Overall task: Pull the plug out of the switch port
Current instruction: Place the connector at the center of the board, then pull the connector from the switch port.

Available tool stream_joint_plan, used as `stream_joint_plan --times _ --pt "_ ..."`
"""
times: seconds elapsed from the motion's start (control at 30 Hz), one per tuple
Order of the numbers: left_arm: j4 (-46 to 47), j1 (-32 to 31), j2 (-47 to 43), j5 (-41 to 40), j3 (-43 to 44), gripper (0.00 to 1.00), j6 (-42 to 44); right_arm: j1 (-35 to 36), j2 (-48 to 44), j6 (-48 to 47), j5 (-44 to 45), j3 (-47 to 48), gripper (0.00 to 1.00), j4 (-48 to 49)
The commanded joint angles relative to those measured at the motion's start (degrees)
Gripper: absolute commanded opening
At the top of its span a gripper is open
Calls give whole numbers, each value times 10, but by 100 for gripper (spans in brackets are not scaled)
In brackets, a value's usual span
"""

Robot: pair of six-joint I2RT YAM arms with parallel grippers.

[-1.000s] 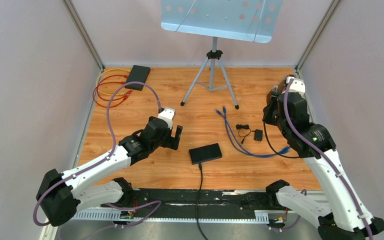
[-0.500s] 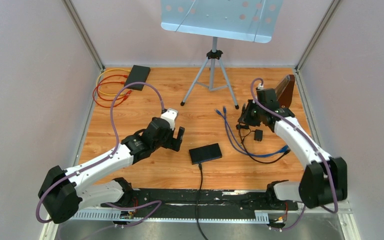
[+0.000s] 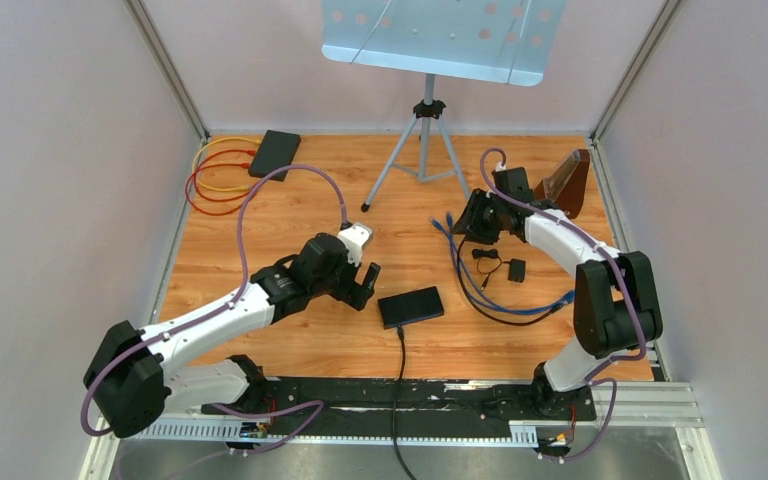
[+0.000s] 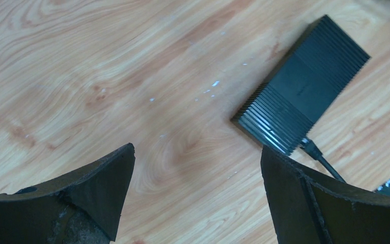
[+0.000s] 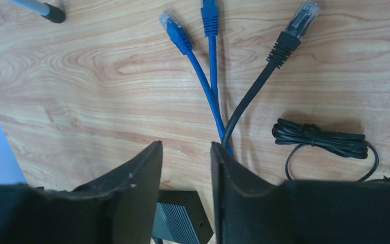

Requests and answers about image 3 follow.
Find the black network switch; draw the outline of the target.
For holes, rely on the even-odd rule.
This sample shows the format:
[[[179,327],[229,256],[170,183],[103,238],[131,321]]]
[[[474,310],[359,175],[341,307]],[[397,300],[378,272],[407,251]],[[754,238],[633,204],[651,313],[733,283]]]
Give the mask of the black network switch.
[[[378,307],[384,329],[441,317],[445,313],[436,286],[381,298]]]

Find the black power adapter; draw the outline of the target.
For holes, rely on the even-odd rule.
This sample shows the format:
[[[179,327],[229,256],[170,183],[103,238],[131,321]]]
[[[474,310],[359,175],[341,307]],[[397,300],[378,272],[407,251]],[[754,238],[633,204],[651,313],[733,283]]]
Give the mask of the black power adapter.
[[[497,249],[474,248],[471,252],[472,258],[476,261],[478,272],[484,276],[480,285],[480,290],[486,289],[492,275],[503,265],[508,266],[507,279],[514,283],[523,283],[526,278],[526,261],[517,258],[503,260]],[[481,262],[483,260],[493,260],[496,265],[492,268],[483,269]]]

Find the black spare switch box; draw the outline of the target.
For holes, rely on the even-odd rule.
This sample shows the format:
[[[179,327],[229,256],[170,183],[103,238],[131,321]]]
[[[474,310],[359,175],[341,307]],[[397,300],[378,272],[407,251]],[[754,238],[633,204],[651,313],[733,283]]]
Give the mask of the black spare switch box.
[[[267,130],[248,168],[249,176],[260,179],[290,165],[301,140],[302,137],[295,133]]]

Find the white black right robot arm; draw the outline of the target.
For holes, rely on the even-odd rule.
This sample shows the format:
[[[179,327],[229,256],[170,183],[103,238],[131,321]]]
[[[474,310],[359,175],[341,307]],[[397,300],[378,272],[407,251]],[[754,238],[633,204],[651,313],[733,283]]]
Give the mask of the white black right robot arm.
[[[650,259],[623,252],[575,225],[565,211],[537,197],[524,168],[497,169],[489,190],[472,191],[451,234],[492,245],[506,232],[535,247],[574,279],[574,336],[535,370],[531,403],[544,417],[556,417],[571,403],[570,391],[591,383],[609,365],[639,360],[659,338],[663,323]]]

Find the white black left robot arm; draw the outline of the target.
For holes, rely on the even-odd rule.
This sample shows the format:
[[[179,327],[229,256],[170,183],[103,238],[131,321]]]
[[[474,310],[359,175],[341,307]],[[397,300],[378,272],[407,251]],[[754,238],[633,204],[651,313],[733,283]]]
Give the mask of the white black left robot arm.
[[[134,436],[165,411],[204,404],[233,404],[258,411],[266,386],[253,367],[233,358],[194,367],[192,360],[235,337],[304,311],[323,295],[357,311],[374,293],[379,265],[362,282],[355,276],[371,241],[355,223],[338,234],[319,233],[297,255],[253,274],[241,287],[173,320],[138,329],[129,321],[110,327],[84,375],[83,407],[95,403],[118,438]]]

